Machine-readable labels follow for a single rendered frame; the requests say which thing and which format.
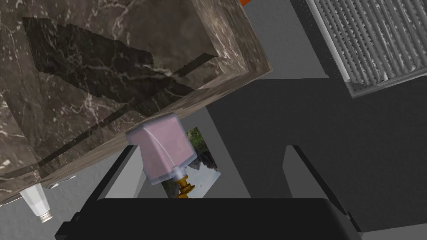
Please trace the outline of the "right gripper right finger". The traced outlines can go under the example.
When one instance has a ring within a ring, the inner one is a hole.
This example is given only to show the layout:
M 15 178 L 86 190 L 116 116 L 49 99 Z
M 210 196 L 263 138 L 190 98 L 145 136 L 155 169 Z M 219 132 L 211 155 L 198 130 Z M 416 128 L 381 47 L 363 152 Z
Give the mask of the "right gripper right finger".
M 298 145 L 287 145 L 282 165 L 293 198 L 323 198 L 348 212 Z

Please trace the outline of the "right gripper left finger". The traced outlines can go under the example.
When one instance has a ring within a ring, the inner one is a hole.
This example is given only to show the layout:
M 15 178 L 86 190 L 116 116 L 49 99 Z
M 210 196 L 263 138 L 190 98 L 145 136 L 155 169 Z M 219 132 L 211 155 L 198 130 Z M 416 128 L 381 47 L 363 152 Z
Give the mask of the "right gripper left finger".
M 144 180 L 140 148 L 128 145 L 87 200 L 134 198 L 140 190 L 139 183 Z

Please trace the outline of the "pink soap dispenser bottle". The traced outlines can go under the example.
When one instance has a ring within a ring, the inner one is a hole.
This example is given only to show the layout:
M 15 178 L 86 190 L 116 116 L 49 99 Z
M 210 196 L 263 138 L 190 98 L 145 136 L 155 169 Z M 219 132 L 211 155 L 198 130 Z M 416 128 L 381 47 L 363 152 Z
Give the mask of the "pink soap dispenser bottle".
M 172 180 L 180 187 L 178 198 L 188 198 L 195 188 L 187 182 L 185 168 L 197 153 L 176 114 L 164 115 L 126 133 L 131 145 L 138 145 L 143 172 L 151 185 Z

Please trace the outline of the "landscape picture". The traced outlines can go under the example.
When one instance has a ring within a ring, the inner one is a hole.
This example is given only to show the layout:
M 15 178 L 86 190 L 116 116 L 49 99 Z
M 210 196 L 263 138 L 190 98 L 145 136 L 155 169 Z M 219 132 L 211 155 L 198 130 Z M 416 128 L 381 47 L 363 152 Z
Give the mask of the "landscape picture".
M 197 156 L 187 166 L 174 169 L 175 176 L 161 183 L 168 198 L 178 198 L 181 187 L 176 181 L 185 175 L 188 176 L 186 182 L 195 186 L 188 197 L 203 198 L 221 174 L 199 129 L 195 127 L 186 135 Z

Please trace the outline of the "white shaker with metal cap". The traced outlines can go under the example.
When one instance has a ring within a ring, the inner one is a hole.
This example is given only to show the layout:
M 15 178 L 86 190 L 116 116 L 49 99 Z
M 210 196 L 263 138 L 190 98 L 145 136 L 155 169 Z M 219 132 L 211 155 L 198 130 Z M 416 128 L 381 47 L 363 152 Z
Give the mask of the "white shaker with metal cap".
M 42 223 L 45 223 L 53 217 L 43 187 L 40 183 L 23 189 L 20 191 L 20 195 Z

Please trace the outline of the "grey slatted window blind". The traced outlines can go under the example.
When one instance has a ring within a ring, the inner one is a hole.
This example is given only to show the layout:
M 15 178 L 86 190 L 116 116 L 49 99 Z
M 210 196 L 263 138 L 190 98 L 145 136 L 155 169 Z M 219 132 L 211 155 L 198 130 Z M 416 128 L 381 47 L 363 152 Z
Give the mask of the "grey slatted window blind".
M 305 0 L 350 95 L 427 76 L 427 0 Z

